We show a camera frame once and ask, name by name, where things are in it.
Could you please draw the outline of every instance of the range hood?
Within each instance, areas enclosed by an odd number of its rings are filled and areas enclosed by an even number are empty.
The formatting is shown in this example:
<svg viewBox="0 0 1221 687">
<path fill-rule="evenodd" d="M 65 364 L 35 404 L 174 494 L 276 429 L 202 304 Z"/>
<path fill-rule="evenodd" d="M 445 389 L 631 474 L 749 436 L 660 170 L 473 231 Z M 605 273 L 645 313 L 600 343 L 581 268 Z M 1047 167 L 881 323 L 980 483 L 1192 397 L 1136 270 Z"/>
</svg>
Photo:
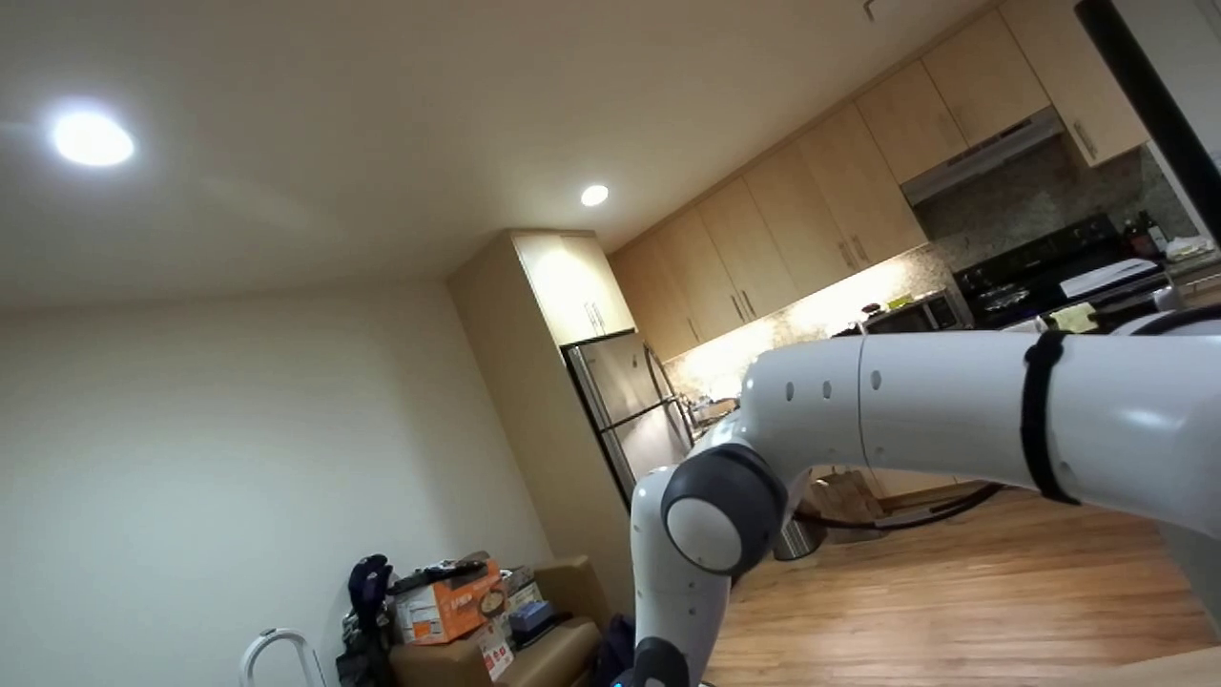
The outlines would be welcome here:
<svg viewBox="0 0 1221 687">
<path fill-rule="evenodd" d="M 974 144 L 970 153 L 961 153 L 961 156 L 953 156 L 953 161 L 908 178 L 904 183 L 904 197 L 912 206 L 918 206 L 918 201 L 928 201 L 928 197 L 935 197 L 935 195 L 942 195 L 942 192 L 949 192 L 949 187 L 958 187 L 964 178 L 978 178 L 978 177 L 1022 156 L 1026 150 L 1034 150 L 1034 144 L 1043 144 L 1050 137 L 1059 137 L 1059 132 L 1064 132 L 1064 126 L 1059 126 L 1057 111 L 1038 111 L 1034 119 L 1026 119 L 1026 123 L 1017 123 L 1017 126 Z"/>
</svg>

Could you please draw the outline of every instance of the microwave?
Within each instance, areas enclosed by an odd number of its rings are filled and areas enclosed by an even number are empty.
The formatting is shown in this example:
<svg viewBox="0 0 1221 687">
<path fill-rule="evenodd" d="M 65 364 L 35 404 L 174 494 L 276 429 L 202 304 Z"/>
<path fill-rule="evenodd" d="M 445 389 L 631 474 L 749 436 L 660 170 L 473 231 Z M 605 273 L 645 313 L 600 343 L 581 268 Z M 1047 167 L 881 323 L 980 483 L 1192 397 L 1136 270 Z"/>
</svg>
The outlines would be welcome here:
<svg viewBox="0 0 1221 687">
<path fill-rule="evenodd" d="M 843 329 L 837 334 L 881 334 L 881 332 L 942 332 L 942 329 L 961 329 L 953 304 L 947 295 L 928 295 L 904 310 L 872 313 L 856 329 Z"/>
</svg>

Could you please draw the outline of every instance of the appliance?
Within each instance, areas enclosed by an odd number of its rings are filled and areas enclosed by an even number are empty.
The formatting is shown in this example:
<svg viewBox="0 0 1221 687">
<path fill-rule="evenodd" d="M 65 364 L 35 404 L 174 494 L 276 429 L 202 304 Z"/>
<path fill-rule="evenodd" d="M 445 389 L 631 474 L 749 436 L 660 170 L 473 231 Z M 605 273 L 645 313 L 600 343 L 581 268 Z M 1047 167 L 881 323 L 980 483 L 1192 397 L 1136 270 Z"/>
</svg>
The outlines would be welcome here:
<svg viewBox="0 0 1221 687">
<path fill-rule="evenodd" d="M 970 183 L 970 178 L 1022 156 L 1026 150 L 1034 150 L 1043 140 L 1059 137 L 1059 132 L 1064 132 L 1059 119 L 1047 108 L 1047 111 L 1030 114 L 1026 123 L 1015 123 L 1010 128 L 980 140 L 978 150 L 964 150 L 961 156 L 908 178 L 904 197 L 912 206 L 918 206 L 958 183 Z"/>
<path fill-rule="evenodd" d="M 631 505 L 638 478 L 683 462 L 694 445 L 680 392 L 638 332 L 571 343 L 563 364 L 619 496 Z"/>
<path fill-rule="evenodd" d="M 1221 235 L 1221 0 L 1077 4 L 1197 226 Z"/>
<path fill-rule="evenodd" d="M 912 304 L 881 313 L 879 304 L 865 304 L 865 319 L 856 329 L 837 332 L 838 334 L 886 334 L 886 332 L 942 332 L 961 329 L 961 317 L 953 313 L 949 299 L 942 290 L 917 299 Z"/>
<path fill-rule="evenodd" d="M 1114 230 L 1105 214 L 1082 216 L 1030 244 L 953 273 L 978 329 L 1010 329 L 1064 304 L 1092 304 L 1103 329 L 1136 317 L 1169 285 L 1162 251 L 1147 221 Z"/>
</svg>

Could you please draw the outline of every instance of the white ceiling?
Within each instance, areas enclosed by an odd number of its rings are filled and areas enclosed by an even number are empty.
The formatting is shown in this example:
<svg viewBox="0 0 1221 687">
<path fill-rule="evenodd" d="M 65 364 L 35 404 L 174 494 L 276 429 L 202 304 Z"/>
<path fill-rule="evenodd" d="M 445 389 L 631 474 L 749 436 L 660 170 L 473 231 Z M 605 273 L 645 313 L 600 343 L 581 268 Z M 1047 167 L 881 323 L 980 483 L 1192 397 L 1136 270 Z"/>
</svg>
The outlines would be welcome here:
<svg viewBox="0 0 1221 687">
<path fill-rule="evenodd" d="M 614 248 L 974 8 L 4 0 L 0 310 L 436 278 L 512 226 Z M 65 95 L 139 164 L 51 161 Z"/>
</svg>

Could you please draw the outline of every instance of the corner wall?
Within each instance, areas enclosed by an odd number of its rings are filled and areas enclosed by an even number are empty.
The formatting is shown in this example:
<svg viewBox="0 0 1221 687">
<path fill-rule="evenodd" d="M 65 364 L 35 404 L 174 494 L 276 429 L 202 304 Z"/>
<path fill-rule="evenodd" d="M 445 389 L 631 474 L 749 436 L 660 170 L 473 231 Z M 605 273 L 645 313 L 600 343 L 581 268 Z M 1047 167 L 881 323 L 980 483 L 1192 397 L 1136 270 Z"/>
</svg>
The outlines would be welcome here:
<svg viewBox="0 0 1221 687">
<path fill-rule="evenodd" d="M 548 553 L 444 285 L 0 317 L 4 687 L 331 667 L 375 548 Z"/>
</svg>

